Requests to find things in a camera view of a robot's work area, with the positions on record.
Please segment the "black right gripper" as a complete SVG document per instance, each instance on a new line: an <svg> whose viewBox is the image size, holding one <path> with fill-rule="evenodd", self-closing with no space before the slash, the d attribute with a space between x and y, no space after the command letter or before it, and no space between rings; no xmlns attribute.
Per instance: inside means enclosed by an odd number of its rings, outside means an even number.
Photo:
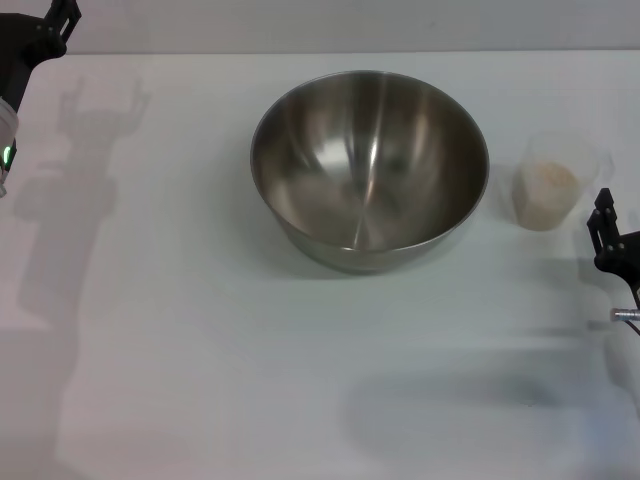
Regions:
<svg viewBox="0 0 640 480"><path fill-rule="evenodd" d="M594 264L602 272L621 278L639 302L639 232L620 235L617 214L609 188L602 188L587 227L594 247Z"/></svg>

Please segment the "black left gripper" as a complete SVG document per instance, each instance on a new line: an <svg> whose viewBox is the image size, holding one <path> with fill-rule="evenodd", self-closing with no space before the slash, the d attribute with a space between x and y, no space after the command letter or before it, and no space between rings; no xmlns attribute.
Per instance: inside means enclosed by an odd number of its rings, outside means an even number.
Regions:
<svg viewBox="0 0 640 480"><path fill-rule="evenodd" d="M76 0L53 0L44 18L1 14L1 99L15 113L33 70L65 54L65 43L80 18Z"/></svg>

